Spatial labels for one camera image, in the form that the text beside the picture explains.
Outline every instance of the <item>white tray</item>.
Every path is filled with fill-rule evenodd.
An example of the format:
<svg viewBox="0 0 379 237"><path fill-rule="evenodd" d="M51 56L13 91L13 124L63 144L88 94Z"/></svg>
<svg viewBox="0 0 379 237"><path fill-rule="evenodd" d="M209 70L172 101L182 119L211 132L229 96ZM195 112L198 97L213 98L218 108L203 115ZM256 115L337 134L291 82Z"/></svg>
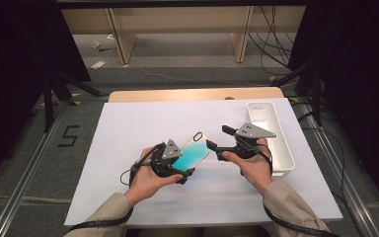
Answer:
<svg viewBox="0 0 379 237"><path fill-rule="evenodd" d="M295 164L273 104L248 103L247 121L276 134L276 137L267 139L272 153L272 178L283 179L294 169Z"/></svg>

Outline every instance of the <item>black cable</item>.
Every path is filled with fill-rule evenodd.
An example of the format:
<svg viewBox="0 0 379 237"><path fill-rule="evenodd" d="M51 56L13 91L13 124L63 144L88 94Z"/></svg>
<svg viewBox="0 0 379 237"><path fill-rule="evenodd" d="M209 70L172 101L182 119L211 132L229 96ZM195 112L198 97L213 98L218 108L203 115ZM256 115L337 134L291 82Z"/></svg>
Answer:
<svg viewBox="0 0 379 237"><path fill-rule="evenodd" d="M322 119L327 120L327 121L338 122L336 119L333 119L333 118L326 118L326 117L323 117L322 115L320 115L320 117L321 117Z"/></svg>
<svg viewBox="0 0 379 237"><path fill-rule="evenodd" d="M312 105L310 102L296 102L291 104L291 106L297 106L297 105Z"/></svg>
<svg viewBox="0 0 379 237"><path fill-rule="evenodd" d="M311 96L313 96L313 95L304 95L303 97L311 97ZM291 97L298 97L298 95L292 95L292 96L284 95L284 98L291 98Z"/></svg>
<svg viewBox="0 0 379 237"><path fill-rule="evenodd" d="M279 41L279 39L278 39L278 37L276 36L276 33L275 33L275 6L272 6L272 24L269 22L266 14L265 14L264 8L262 6L261 6L261 11L263 12L263 15L265 17L266 23L268 24L268 27L269 27L269 34L268 34L268 37L266 38L266 41L268 40L270 33L272 33L273 36L275 37L276 45L280 45L280 47L282 47L282 44ZM284 63L287 64L287 62L285 61L284 56L281 53L280 47L278 47L279 54L281 55L281 58L284 61ZM289 59L287 53L284 50L283 50L283 52L284 52L285 56L287 57L287 59Z"/></svg>
<svg viewBox="0 0 379 237"><path fill-rule="evenodd" d="M294 230L299 233L304 233L307 235L314 235L314 236L331 236L331 237L339 237L336 234L333 234L326 230L319 230L319 229L312 229L305 226L295 225L291 224L285 220L279 219L275 215L273 215L268 208L264 205L264 210L266 215L277 225L280 225L286 229Z"/></svg>
<svg viewBox="0 0 379 237"><path fill-rule="evenodd" d="M276 62L278 62L279 64L281 64L282 66L284 67L287 67L284 63L282 63L281 61L279 61L278 59L276 59L275 57L273 57L272 55L270 55L268 52L266 52L263 48L261 48L257 42L252 38L251 34L249 34L249 38L251 38L252 42L257 46L257 48L261 51L261 59L260 59L260 62L261 62L261 68L263 69L263 71L265 71L266 73L270 74L270 75L275 75L275 76L285 76L285 75L288 75L286 73L273 73L273 72L270 72L268 70L265 69L264 67L264 64L263 64L263 55L264 53L269 56L270 58L272 58L273 60L275 60Z"/></svg>
<svg viewBox="0 0 379 237"><path fill-rule="evenodd" d="M143 162L147 159L147 157L149 157L149 155L151 155L156 149L159 149L159 148L161 148L162 146L163 146L163 143L160 143L160 144L157 144L156 146L152 147L152 149L150 149L149 152L147 152L147 153L143 156L143 158L141 158L137 163L135 163L134 165L132 165L131 169L122 172L122 174L119 176L119 181L120 181L122 184L126 185L126 186L130 186L131 184L127 184L127 183L125 183L125 182L122 180L122 176L123 176L125 173L130 172L131 170L133 170L134 172L136 172L136 171L140 168L141 164L143 164Z"/></svg>
<svg viewBox="0 0 379 237"><path fill-rule="evenodd" d="M291 43L293 43L293 44L294 44L294 41L293 41L293 39L291 39L291 37L288 35L288 33L285 33L285 35L288 37L288 39L291 41Z"/></svg>
<svg viewBox="0 0 379 237"><path fill-rule="evenodd" d="M123 176L125 173L130 172L130 171L131 171L131 169L128 169L128 170L122 172L121 176L119 176L119 181L120 181L122 184L126 185L126 186L130 186L130 184L126 184L126 183L122 180L122 176Z"/></svg>
<svg viewBox="0 0 379 237"><path fill-rule="evenodd" d="M337 143L338 143L338 146L340 147L340 150L341 150L341 158L342 158L342 169L341 169L341 197L339 195L337 195L334 191L331 190L331 193L339 198L342 203L345 205L346 207L346 211L348 212L350 218L352 219L352 222L353 222L353 225L355 226L355 229L358 231L358 234L359 236L362 236L362 233L360 232L360 229L359 229L359 226L358 224L356 223L356 220L354 218L354 215L351 213L352 210L349 208L349 205L347 204L346 202L346 198L345 198L345 195L344 195L344 192L343 192L343 180L344 180L344 168L345 168L345 157L344 157L344 152L343 152L343 149L342 149L342 146L341 146L341 142L333 135L331 134L330 132L326 131L326 130L323 130L321 128L314 128L314 127L301 127L301 129L303 130L318 130L318 131L322 131L323 133L325 134L328 134L330 135Z"/></svg>
<svg viewBox="0 0 379 237"><path fill-rule="evenodd" d="M264 157L264 159L268 162L269 166L270 166L270 174L272 175L273 173L273 165L272 165L272 161L273 161L273 158L272 158L272 153L270 152L269 150L269 147L263 145L263 144L258 144L259 146L263 146L266 148L267 152L269 153L269 157L266 157L265 154L260 150L258 151L258 154L260 154L261 156Z"/></svg>
<svg viewBox="0 0 379 237"><path fill-rule="evenodd" d="M267 51L265 51L262 47L260 47L256 41L254 41L254 39L252 38L251 34L249 34L249 38L251 38L252 42L257 46L257 48L266 54L266 56L272 58L274 61L278 62L279 64L281 64L282 66L284 67L287 67L287 65L283 62L281 62L280 60L276 59L275 57L273 57L271 54L269 54Z"/></svg>
<svg viewBox="0 0 379 237"><path fill-rule="evenodd" d="M263 40L258 33L256 33L256 35L257 35L257 38L260 39L260 41L262 41L263 43L265 43L266 45L268 45L270 47L280 48L280 49L285 50L285 51L291 51L291 49L279 47L279 46L271 44L270 42L265 42L265 40Z"/></svg>
<svg viewBox="0 0 379 237"><path fill-rule="evenodd" d="M257 151L258 148L256 146L253 146L249 144L248 142L244 141L241 137L235 136L236 142L242 146L244 149L249 150L249 151Z"/></svg>
<svg viewBox="0 0 379 237"><path fill-rule="evenodd" d="M342 196L344 197L343 195L343 178L344 178L344 168L345 168L345 157L344 157L344 153L343 153L343 149L342 149L342 146L341 146L341 142L333 135L331 134L330 132L326 131L326 130L323 130L321 128L313 128L313 127L302 127L301 129L303 130L318 130L318 131L322 131L324 132L325 134L328 134L330 135L339 145L340 149L341 149L341 158L342 158L342 168L341 168L341 193L342 193Z"/></svg>
<svg viewBox="0 0 379 237"><path fill-rule="evenodd" d="M72 228L70 228L69 232L75 229L84 229L84 228L101 228L101 227L110 227L110 226L116 226L124 223L127 221L131 214L133 213L133 208L128 211L127 215L114 220L94 220L94 221L86 221L80 224L74 225Z"/></svg>
<svg viewBox="0 0 379 237"><path fill-rule="evenodd" d="M109 51L109 50L114 50L116 49L116 47L113 47L113 48L100 48L98 49L98 51Z"/></svg>
<svg viewBox="0 0 379 237"><path fill-rule="evenodd" d="M306 113L303 116L301 116L300 118L298 118L297 121L301 121L302 119L304 119L304 118L306 118L308 116L312 116L312 115L313 115L313 112Z"/></svg>

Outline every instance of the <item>floor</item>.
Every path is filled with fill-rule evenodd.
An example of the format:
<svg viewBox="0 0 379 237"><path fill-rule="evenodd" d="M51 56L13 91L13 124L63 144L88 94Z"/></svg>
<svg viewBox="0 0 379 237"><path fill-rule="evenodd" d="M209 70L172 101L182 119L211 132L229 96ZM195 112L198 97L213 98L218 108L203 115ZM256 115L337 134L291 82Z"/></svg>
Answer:
<svg viewBox="0 0 379 237"><path fill-rule="evenodd" d="M264 40L267 34L252 35L259 46L264 46L258 37ZM284 48L290 49L295 34L278 34L277 37ZM74 39L85 65L90 68L92 85L105 92L259 86L267 85L273 77L283 76L278 74L289 72L275 60L261 56L251 39L248 39L244 62L236 63L230 37L226 34L141 35L128 65L119 63L116 51L112 50L114 41L108 36L74 36ZM92 48L94 40L101 44L98 48ZM286 50L286 56L271 46L265 50L281 62L290 54ZM100 69L91 69L100 60L105 64ZM281 87L286 97L294 95L294 86L295 81L292 81ZM25 178L24 172L31 167L31 161L39 157L36 169L21 193L19 207L6 221L10 223L4 230L6 236L62 236L68 231L63 226L64 218L86 161L99 114L107 100L91 97L77 88L71 88L71 92L77 97L69 105L56 105L54 99L55 110L61 114L51 137L43 136L44 110L41 101L37 102L35 115L26 122L23 133L13 145L13 156L0 166L1 214L11 195L19 189L17 185ZM308 104L301 103L309 102L308 98L302 98L300 103L292 102L299 118L310 110ZM365 168L357 162L358 158L326 100L321 105L321 116L323 131L316 129L311 117L299 122L344 216L343 220L332 221L329 226L340 236L379 236L379 192ZM78 139L74 146L63 146L71 141L63 138L67 127L76 131ZM48 140L46 145L43 145L43 139ZM323 148L325 142L332 147L329 152ZM43 148L43 154L37 154L39 147ZM344 168L344 196L336 166ZM347 201L347 197L358 197L358 201ZM368 214L368 217L362 218L362 214ZM370 227L362 220L369 220ZM265 228L271 236L276 235L271 223L266 223Z"/></svg>

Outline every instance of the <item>smartphone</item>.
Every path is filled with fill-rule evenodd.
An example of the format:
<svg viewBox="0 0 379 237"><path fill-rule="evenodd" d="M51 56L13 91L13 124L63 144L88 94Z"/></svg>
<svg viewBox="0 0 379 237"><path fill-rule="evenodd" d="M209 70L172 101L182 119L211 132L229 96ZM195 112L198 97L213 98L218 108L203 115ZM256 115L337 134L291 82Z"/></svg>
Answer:
<svg viewBox="0 0 379 237"><path fill-rule="evenodd" d="M195 168L210 152L207 148L206 140L208 137L201 131L197 132L181 148L183 155L172 165L177 170L186 171Z"/></svg>

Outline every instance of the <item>white paper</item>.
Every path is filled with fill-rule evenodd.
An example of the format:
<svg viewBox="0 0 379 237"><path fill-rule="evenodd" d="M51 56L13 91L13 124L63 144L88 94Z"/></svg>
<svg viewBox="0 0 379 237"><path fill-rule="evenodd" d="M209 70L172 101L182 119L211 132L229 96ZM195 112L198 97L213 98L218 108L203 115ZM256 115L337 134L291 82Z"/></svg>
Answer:
<svg viewBox="0 0 379 237"><path fill-rule="evenodd" d="M92 65L91 67L92 67L93 69L98 69L98 68L104 66L104 64L106 64L106 63L105 63L104 61L100 60L100 61L98 61L97 63L95 63L94 65Z"/></svg>
<svg viewBox="0 0 379 237"><path fill-rule="evenodd" d="M250 102L271 102L275 107L296 163L285 181L319 218L342 218L288 101L261 99L105 104L65 225L83 222L112 193L125 192L127 186L120 183L119 176L145 147L170 138L182 146L197 131L220 146L234 146L234 138L222 132L221 126L240 127ZM128 181L128 174L123 179ZM127 225L211 226L264 221L269 219L259 193L236 165L217 161L210 152L184 185L168 186L139 203Z"/></svg>

